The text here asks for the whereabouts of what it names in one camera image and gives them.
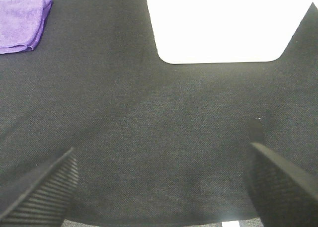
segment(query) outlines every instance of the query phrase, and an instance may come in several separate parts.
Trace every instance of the black fabric seat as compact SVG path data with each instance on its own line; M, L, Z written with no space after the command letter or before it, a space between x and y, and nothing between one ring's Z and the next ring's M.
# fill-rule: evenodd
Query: black fabric seat
M273 62L171 65L157 55L146 0L53 1L37 49L0 56L0 188L74 147L70 220L251 219L250 117L274 151L318 175L314 5Z

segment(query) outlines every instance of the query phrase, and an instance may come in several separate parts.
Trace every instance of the purple microfiber cloth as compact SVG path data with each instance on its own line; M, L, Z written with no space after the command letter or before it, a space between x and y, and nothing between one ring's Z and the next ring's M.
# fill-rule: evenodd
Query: purple microfiber cloth
M51 5L52 0L0 0L0 54L34 50Z

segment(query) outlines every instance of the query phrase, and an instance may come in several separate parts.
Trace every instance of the folded cloth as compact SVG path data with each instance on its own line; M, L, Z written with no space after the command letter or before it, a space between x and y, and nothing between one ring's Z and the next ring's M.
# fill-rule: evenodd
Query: folded cloth
M52 0L0 0L0 54L34 50L51 5Z

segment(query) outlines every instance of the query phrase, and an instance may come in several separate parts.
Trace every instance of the white surface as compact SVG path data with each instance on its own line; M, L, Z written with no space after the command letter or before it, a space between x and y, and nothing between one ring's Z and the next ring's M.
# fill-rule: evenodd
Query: white surface
M147 0L158 54L172 64L281 56L313 0Z
M239 227L238 221L222 222L222 227Z

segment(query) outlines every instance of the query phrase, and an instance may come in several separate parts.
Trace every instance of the purple towel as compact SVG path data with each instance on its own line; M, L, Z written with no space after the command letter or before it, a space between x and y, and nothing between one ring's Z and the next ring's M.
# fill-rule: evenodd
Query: purple towel
M0 54L34 50L52 0L0 0Z

